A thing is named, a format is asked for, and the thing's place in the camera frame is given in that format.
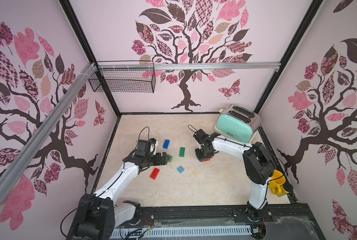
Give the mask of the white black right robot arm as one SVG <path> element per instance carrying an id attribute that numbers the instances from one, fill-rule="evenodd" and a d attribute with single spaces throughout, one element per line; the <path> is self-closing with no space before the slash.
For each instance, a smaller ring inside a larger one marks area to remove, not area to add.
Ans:
<path id="1" fill-rule="evenodd" d="M 193 138 L 198 144 L 195 155 L 199 161 L 211 159 L 219 152 L 227 153 L 243 161 L 245 173 L 251 181 L 246 216 L 252 222 L 258 222 L 267 205 L 268 184 L 275 170 L 275 161 L 272 155 L 260 142 L 255 144 L 235 142 L 218 133 L 204 136 L 194 134 Z"/>

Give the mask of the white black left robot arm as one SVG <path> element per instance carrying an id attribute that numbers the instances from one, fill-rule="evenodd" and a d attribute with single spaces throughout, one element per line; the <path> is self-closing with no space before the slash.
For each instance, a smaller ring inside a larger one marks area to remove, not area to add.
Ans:
<path id="1" fill-rule="evenodd" d="M 102 188 L 80 198 L 67 237 L 71 240 L 108 240 L 116 227 L 139 219 L 139 203 L 124 201 L 117 207 L 115 203 L 144 168 L 163 166 L 168 160 L 166 152 L 144 157 L 129 155 L 123 159 L 123 166 Z"/>

